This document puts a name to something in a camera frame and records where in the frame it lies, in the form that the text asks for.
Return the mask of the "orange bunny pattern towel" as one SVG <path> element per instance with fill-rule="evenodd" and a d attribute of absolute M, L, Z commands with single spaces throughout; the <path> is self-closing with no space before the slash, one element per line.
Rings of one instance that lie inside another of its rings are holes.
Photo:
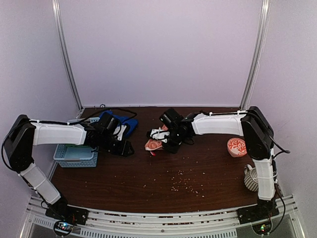
<path fill-rule="evenodd" d="M 168 128 L 163 125 L 162 127 L 159 127 L 163 130 L 168 130 Z M 162 142 L 161 141 L 156 141 L 156 140 L 152 140 L 148 138 L 148 141 L 146 142 L 145 146 L 144 146 L 145 150 L 148 151 L 152 156 L 155 156 L 155 152 L 162 150 Z"/>

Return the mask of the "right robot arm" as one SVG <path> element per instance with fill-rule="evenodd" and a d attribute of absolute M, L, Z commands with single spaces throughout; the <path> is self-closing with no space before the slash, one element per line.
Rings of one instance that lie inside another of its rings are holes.
<path fill-rule="evenodd" d="M 273 211 L 277 168 L 274 132 L 261 110 L 252 106 L 245 111 L 212 113 L 200 111 L 185 117 L 170 108 L 160 116 L 167 130 L 151 132 L 151 138 L 162 142 L 164 150 L 176 153 L 182 143 L 195 135 L 231 134 L 244 138 L 248 156 L 253 160 L 258 176 L 258 202 L 254 215 L 264 219 Z"/>

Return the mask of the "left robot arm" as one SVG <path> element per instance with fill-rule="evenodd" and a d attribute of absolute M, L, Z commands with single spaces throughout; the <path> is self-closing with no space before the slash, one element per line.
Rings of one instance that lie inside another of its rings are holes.
<path fill-rule="evenodd" d="M 124 137 L 126 128 L 121 121 L 108 113 L 97 120 L 86 119 L 59 122 L 30 119 L 19 115 L 4 137 L 0 154 L 4 164 L 30 184 L 60 220 L 71 216 L 67 199 L 52 184 L 36 164 L 36 158 L 47 149 L 48 158 L 58 144 L 103 149 L 111 154 L 128 157 L 134 154 L 129 140 Z"/>

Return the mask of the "blue towel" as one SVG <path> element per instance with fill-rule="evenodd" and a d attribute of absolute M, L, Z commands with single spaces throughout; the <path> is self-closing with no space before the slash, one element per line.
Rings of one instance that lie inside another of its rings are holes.
<path fill-rule="evenodd" d="M 139 124 L 139 122 L 136 118 L 133 118 L 133 117 L 129 118 L 128 116 L 118 116 L 109 110 L 102 112 L 99 115 L 99 118 L 101 118 L 104 114 L 113 115 L 117 120 L 119 120 L 121 122 L 122 126 L 125 126 L 125 130 L 123 131 L 124 138 L 129 138 Z"/>

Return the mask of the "light blue plastic basket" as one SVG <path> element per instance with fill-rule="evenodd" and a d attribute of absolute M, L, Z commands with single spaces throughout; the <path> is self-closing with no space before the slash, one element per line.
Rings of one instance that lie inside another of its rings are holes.
<path fill-rule="evenodd" d="M 53 159 L 62 168 L 94 168 L 97 166 L 98 148 L 58 144 Z"/>

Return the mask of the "orange white patterned bowl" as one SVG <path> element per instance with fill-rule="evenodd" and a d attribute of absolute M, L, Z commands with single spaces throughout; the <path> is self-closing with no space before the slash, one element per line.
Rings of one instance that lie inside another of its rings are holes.
<path fill-rule="evenodd" d="M 227 142 L 227 151 L 233 158 L 241 158 L 247 155 L 245 141 L 241 138 L 231 138 Z"/>

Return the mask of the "grey striped mug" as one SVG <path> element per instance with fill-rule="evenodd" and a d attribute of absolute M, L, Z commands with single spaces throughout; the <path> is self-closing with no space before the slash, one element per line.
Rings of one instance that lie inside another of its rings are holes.
<path fill-rule="evenodd" d="M 252 167 L 249 164 L 244 167 L 244 185 L 248 190 L 252 192 L 257 192 L 259 190 L 256 168 Z"/>

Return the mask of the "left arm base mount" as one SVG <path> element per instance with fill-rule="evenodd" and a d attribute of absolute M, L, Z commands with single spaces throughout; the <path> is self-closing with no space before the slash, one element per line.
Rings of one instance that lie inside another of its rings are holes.
<path fill-rule="evenodd" d="M 89 211 L 87 209 L 67 206 L 64 215 L 57 213 L 53 208 L 47 208 L 45 215 L 56 219 L 53 224 L 53 231 L 57 236 L 65 237 L 70 235 L 76 226 L 86 224 Z"/>

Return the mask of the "front aluminium rail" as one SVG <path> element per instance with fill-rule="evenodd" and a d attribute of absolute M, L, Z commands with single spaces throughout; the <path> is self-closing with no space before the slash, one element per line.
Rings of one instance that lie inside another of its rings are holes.
<path fill-rule="evenodd" d="M 292 195 L 283 198 L 285 215 L 269 236 L 305 238 Z M 57 238 L 55 219 L 45 216 L 42 200 L 31 196 L 18 238 Z M 261 238 L 253 230 L 256 222 L 241 224 L 237 209 L 186 213 L 128 213 L 89 209 L 85 225 L 77 225 L 66 238 Z"/>

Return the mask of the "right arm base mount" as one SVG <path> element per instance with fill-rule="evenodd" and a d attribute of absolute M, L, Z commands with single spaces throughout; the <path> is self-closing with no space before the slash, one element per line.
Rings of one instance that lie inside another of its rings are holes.
<path fill-rule="evenodd" d="M 272 217 L 279 215 L 278 208 L 273 208 L 268 211 L 266 208 L 261 208 L 259 205 L 239 208 L 237 216 L 240 225 L 249 224 L 255 234 L 267 236 L 273 230 Z"/>

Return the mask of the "left aluminium frame post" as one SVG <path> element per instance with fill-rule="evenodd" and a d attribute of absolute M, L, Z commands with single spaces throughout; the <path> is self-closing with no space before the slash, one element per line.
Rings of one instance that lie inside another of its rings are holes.
<path fill-rule="evenodd" d="M 73 71 L 71 67 L 71 62 L 70 62 L 70 58 L 69 58 L 69 54 L 67 50 L 67 44 L 66 44 L 66 39 L 64 35 L 59 1 L 52 0 L 52 7 L 53 7 L 53 15 L 54 15 L 58 38 L 59 38 L 59 44 L 61 48 L 62 60 L 65 67 L 66 75 L 67 75 L 67 80 L 70 84 L 71 93 L 74 97 L 77 109 L 80 111 L 83 109 L 83 106 L 82 106 L 78 89 L 75 83 L 75 79 L 74 79 L 74 75 L 73 75 Z"/>

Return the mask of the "aluminium frame post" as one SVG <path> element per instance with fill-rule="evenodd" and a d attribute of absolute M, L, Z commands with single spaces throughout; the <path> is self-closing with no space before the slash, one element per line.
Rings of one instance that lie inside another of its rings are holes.
<path fill-rule="evenodd" d="M 73 75 L 73 71 L 71 67 L 71 62 L 70 62 L 70 58 L 69 58 L 69 54 L 67 50 L 67 44 L 66 44 L 66 39 L 64 35 L 59 1 L 52 0 L 52 7 L 53 7 L 53 15 L 54 15 L 58 38 L 59 38 L 59 44 L 61 48 L 62 60 L 65 67 L 66 75 L 67 75 L 67 80 L 70 84 L 71 93 L 74 97 L 77 109 L 80 111 L 83 109 L 83 106 L 82 106 L 78 89 L 75 83 L 75 79 L 74 79 L 74 75 Z"/>
<path fill-rule="evenodd" d="M 255 48 L 252 56 L 251 66 L 248 73 L 245 89 L 239 106 L 239 108 L 242 110 L 246 110 L 250 104 L 257 75 L 260 69 L 260 58 L 262 51 L 264 49 L 269 22 L 270 3 L 270 0 L 262 1 L 262 8 L 260 13 Z"/>

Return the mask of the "right aluminium frame post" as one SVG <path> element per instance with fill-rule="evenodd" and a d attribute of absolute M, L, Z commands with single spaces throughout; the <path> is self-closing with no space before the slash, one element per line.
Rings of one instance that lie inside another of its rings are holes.
<path fill-rule="evenodd" d="M 246 110 L 250 104 L 257 75 L 260 69 L 260 58 L 262 51 L 264 49 L 269 22 L 270 3 L 270 0 L 262 1 L 262 8 L 260 13 L 255 48 L 252 56 L 251 66 L 248 73 L 245 89 L 239 106 L 239 108 L 242 110 Z"/>

